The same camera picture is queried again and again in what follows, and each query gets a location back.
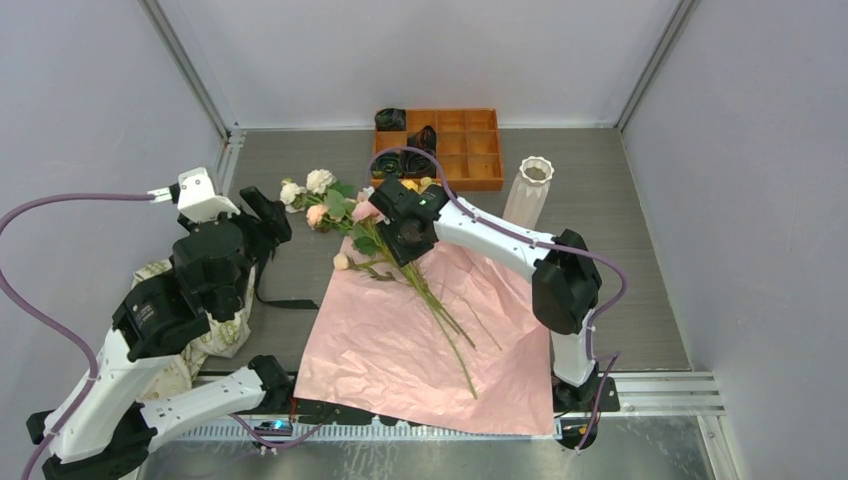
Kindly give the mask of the yellow flower stem bunch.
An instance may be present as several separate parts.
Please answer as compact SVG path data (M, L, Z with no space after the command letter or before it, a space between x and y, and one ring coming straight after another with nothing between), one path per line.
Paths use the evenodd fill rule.
M427 190L428 187L440 187L440 188L442 187L440 182L434 180L431 177L423 177L422 179L417 179L417 180L403 179L403 180L401 180L401 184L404 187L406 187L408 190L416 192L419 195L425 195L425 191ZM438 207L440 205L444 206L444 204L446 204L445 202L442 202L442 200L447 200L447 196L444 193L444 191L442 191L442 193L437 193L437 194L434 194L434 195L435 195L435 197L434 197L435 203L433 203L433 205L430 205L430 203L428 203L429 197L424 198L424 200L428 200L428 202L425 202L426 205L424 205L424 206L429 210L433 210L433 209L435 209L435 207ZM424 235L424 243L426 244L425 246L433 247L435 245L435 243L438 241L437 238L436 238L436 234L435 234L435 230L434 230L434 226L433 226L433 222L435 221L434 219L423 221L424 232L425 232L423 234ZM407 278L407 281L409 282L410 286L414 287L415 290L420 294L420 296L422 297L425 304L429 308L431 314L433 315L433 317L436 320L436 322L438 323L438 325L441 326L441 327L445 327L445 329L446 329L445 331L452 330L453 332L458 334L461 338L463 338L468 343L468 345L471 346L472 349L476 350L476 345L473 342L473 340L471 339L471 337L467 334L466 330L459 324L459 322L454 318L454 316L443 306L441 300L439 298L437 298L437 296L431 290L431 288L430 288L430 286L429 286L429 284L428 284L428 282L425 278L425 275L423 273L422 268L417 263L417 260L410 261L406 266L404 266L402 268L401 271L405 275L405 277ZM479 326L481 328L483 328L486 335L488 335L489 339L495 344L495 347L499 351L502 351L503 349L502 349L501 345L498 343L498 341L495 339L495 337L491 334L491 332L487 329L487 327L485 327L482 324L479 316L477 316L476 312L470 307L470 304L462 296L460 296L458 293L449 289L446 286L446 284L440 283L438 285L442 290L445 290L445 291L449 290L450 292L452 292L452 295L455 296L455 299L462 300L463 302L465 302L465 305L470 309L471 313L474 315L474 318L478 322Z

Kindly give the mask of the pink and white flower bunch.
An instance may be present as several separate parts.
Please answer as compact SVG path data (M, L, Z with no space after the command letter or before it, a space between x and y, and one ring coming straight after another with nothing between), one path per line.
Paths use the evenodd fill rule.
M477 399L477 389L457 346L459 339L471 348L476 347L475 342L437 298L418 263L401 266L392 257L388 242L378 235L382 215L368 201L371 191L371 188L355 191L331 171L315 169L307 174L302 185L291 178L282 179L279 200L288 213L304 214L310 229L336 231L350 239L353 251L364 257L356 260L348 253L340 253L334 257L335 269L356 271L376 281L404 284L420 297L450 345L472 398Z

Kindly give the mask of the black ribbon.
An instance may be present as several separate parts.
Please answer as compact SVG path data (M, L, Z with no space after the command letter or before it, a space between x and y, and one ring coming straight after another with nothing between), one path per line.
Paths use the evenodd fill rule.
M275 258L277 247L278 244L262 242L256 248L255 299L264 306L281 310L317 311L319 304L316 301L308 298L285 297L273 291L273 284L266 285L266 272Z

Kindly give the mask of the white ribbed ceramic vase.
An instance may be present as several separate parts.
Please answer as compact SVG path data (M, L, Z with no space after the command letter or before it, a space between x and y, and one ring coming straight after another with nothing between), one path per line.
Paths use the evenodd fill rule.
M541 156L529 156L520 163L504 207L502 218L533 230L541 215L555 169Z

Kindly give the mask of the pink wrapping paper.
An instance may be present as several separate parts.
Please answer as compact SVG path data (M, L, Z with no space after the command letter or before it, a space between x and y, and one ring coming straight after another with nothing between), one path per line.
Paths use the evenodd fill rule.
M480 434L554 430L548 331L530 284L450 244L420 263L457 329L409 286L337 270L298 369L295 395Z

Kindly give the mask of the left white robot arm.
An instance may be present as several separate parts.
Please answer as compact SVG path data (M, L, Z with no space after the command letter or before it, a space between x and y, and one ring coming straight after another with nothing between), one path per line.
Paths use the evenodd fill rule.
M212 322L247 311L276 248L291 239L284 205L257 188L200 218L179 217L186 235L165 268L137 282L119 303L100 351L72 394L26 423L48 479L118 479L172 438L208 420L255 409L277 413L293 380L271 355L214 383L160 400L144 392Z

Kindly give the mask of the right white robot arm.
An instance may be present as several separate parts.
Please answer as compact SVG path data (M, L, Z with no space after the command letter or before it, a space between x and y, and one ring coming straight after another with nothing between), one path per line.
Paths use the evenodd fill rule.
M459 246L492 260L531 286L532 312L548 329L558 403L582 409L599 383L589 351L589 323L602 285L583 238L572 230L555 236L519 227L481 210L439 185L418 193L397 179L365 190L382 214L381 239L399 266L406 266L439 242Z

